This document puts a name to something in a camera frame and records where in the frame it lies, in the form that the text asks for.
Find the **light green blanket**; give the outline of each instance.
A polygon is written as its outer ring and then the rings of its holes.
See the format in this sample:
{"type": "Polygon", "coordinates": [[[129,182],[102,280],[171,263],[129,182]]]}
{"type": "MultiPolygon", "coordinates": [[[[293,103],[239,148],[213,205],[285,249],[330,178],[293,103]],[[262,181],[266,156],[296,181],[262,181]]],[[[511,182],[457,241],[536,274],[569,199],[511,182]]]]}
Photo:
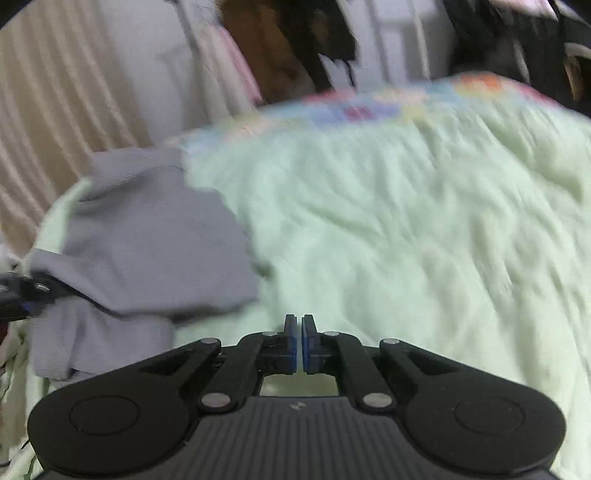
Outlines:
{"type": "MultiPolygon", "coordinates": [[[[401,338],[549,395],[568,424],[554,471],[591,479],[588,121],[487,98],[243,138],[186,166],[187,182],[222,192],[252,239],[262,293],[179,329],[177,344],[233,344],[286,313],[368,345],[401,338]]],[[[38,247],[59,251],[84,188],[52,208],[38,247]]],[[[43,389],[27,381],[30,408],[43,389]]],[[[36,472],[32,455],[22,450],[7,478],[36,472]]]]}

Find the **gray towel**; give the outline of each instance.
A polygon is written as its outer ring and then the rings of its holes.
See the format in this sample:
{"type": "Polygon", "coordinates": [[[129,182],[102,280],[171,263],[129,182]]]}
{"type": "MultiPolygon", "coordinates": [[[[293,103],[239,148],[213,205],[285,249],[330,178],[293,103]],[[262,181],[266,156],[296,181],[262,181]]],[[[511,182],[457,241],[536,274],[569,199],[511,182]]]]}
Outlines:
{"type": "Polygon", "coordinates": [[[257,298],[248,241],[215,190],[185,185],[181,152],[124,149],[92,158],[62,254],[31,271],[92,299],[58,300],[31,321],[35,372],[101,374],[172,347],[175,314],[229,311],[257,298]]]}

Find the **bed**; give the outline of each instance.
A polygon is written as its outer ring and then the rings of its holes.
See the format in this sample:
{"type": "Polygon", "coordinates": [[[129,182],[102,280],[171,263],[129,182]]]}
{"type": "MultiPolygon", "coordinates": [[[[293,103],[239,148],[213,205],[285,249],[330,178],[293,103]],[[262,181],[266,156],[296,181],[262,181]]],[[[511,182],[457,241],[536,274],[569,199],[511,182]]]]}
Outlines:
{"type": "MultiPolygon", "coordinates": [[[[248,233],[261,300],[188,323],[176,344],[276,330],[286,313],[374,345],[402,338],[534,387],[568,425],[553,471],[591,479],[591,124],[533,90],[467,75],[263,109],[169,140],[186,181],[248,233]]],[[[47,215],[59,252],[82,180],[47,215]]],[[[53,387],[26,322],[0,349],[4,478],[41,471],[25,419],[53,387]]],[[[326,394],[270,378],[265,394],[326,394]]]]}

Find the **beige curtain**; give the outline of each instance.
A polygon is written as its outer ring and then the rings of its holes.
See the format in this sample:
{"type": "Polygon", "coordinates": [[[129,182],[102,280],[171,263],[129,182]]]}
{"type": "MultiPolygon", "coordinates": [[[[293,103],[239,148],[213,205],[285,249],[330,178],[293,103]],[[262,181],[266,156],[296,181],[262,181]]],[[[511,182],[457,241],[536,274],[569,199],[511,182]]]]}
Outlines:
{"type": "Polygon", "coordinates": [[[149,144],[135,111],[96,0],[37,0],[0,31],[0,225],[14,253],[91,152],[149,144]]]}

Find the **ribbed black surface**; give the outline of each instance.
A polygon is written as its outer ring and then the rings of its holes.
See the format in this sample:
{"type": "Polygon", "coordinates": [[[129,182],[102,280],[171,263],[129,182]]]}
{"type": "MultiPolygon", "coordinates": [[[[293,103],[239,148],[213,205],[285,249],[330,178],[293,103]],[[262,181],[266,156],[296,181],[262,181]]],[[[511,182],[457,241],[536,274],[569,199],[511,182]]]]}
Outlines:
{"type": "MultiPolygon", "coordinates": [[[[49,472],[46,480],[64,480],[49,472]]],[[[396,422],[342,397],[252,397],[208,417],[172,458],[126,480],[466,480],[420,456],[396,422]]],[[[551,480],[539,472],[527,480],[551,480]]]]}

